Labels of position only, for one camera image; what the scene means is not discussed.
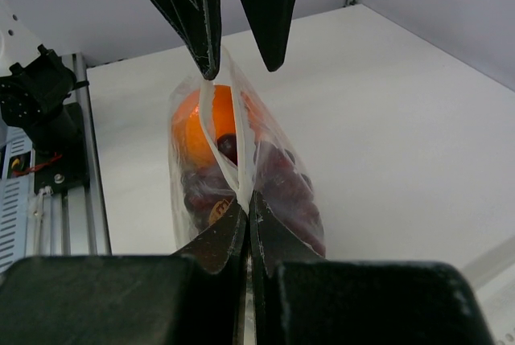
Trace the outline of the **polka dot zip bag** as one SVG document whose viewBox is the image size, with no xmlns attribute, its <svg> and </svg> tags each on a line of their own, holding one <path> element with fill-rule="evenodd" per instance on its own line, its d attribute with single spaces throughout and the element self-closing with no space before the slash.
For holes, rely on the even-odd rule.
<svg viewBox="0 0 515 345">
<path fill-rule="evenodd" d="M 237 135 L 236 163 L 232 163 L 221 152 L 219 152 L 216 147 L 215 126 L 213 122 L 212 108 L 215 87 L 218 84 L 228 85 L 231 89 L 233 116 Z M 200 93 L 198 105 L 200 126 L 203 135 L 206 137 L 208 146 L 212 151 L 212 154 L 216 160 L 216 164 L 221 169 L 223 177 L 225 178 L 229 187 L 235 193 L 232 201 L 239 203 L 245 212 L 247 212 L 250 208 L 251 197 L 253 193 L 258 191 L 256 191 L 254 188 L 257 168 L 253 158 L 257 147 L 255 146 L 254 142 L 254 132 L 251 130 L 249 125 L 249 118 L 245 109 L 243 96 L 248 95 L 251 100 L 262 105 L 268 110 L 227 49 L 224 49 L 221 52 L 220 74 L 215 80 L 206 80 L 200 74 L 196 73 L 183 80 L 171 93 L 168 116 L 168 164 L 171 189 L 171 213 L 173 217 L 175 241 L 179 247 L 183 247 L 190 243 L 199 234 L 206 231 L 218 221 L 217 220 L 214 224 L 210 225 L 202 232 L 198 231 L 193 224 L 192 214 L 185 208 L 183 202 L 184 190 L 183 184 L 181 182 L 183 172 L 183 157 L 179 151 L 178 143 L 173 137 L 171 127 L 173 125 L 174 113 L 187 99 L 187 97 L 194 91 L 198 91 Z M 290 140 L 282 131 L 280 125 L 275 119 L 274 123 L 274 128 L 280 141 L 284 142 L 285 145 L 289 146 L 290 149 L 295 153 L 295 156 L 299 160 L 300 168 L 303 169 L 304 173 L 308 175 L 301 158 L 296 153 L 294 147 L 290 143 Z"/>
</svg>

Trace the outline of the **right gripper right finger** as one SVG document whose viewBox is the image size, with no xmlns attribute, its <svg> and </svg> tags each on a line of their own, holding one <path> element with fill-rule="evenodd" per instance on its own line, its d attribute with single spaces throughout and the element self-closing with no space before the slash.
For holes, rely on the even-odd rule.
<svg viewBox="0 0 515 345">
<path fill-rule="evenodd" d="M 328 261 L 260 193 L 249 211 L 259 344 L 491 344 L 471 286 L 434 261 Z"/>
</svg>

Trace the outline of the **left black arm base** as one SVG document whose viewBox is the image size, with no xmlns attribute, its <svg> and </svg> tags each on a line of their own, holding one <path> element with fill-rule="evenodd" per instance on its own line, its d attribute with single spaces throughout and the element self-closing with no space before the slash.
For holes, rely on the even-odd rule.
<svg viewBox="0 0 515 345">
<path fill-rule="evenodd" d="M 78 103 L 64 106 L 72 122 L 80 130 L 80 140 L 63 152 L 49 155 L 35 152 L 35 164 L 49 162 L 50 165 L 38 170 L 34 175 L 34 193 L 50 187 L 53 194 L 61 194 L 76 187 L 87 187 L 90 182 L 87 146 L 85 142 L 84 116 Z"/>
</svg>

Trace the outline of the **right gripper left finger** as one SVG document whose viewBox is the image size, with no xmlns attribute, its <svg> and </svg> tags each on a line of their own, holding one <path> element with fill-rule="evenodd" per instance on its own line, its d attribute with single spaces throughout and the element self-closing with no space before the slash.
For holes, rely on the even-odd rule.
<svg viewBox="0 0 515 345">
<path fill-rule="evenodd" d="M 4 344 L 235 344 L 247 217 L 237 203 L 169 256 L 29 257 L 1 284 Z"/>
</svg>

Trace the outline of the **fake red grapes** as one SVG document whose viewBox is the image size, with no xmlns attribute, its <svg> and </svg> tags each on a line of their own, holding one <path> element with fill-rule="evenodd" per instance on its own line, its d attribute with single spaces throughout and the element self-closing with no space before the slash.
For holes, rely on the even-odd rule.
<svg viewBox="0 0 515 345">
<path fill-rule="evenodd" d="M 180 105 L 171 127 L 183 157 L 181 182 L 184 206 L 200 232 L 221 218 L 235 193 L 227 184 L 200 126 L 200 93 L 194 91 Z M 321 257 L 325 256 L 324 231 L 311 179 L 299 166 L 295 153 L 281 142 L 274 119 L 262 105 L 243 96 L 249 125 L 257 147 L 254 188 L 290 231 Z M 236 125 L 231 89 L 218 84 L 212 108 L 216 147 L 232 163 L 237 162 Z"/>
</svg>

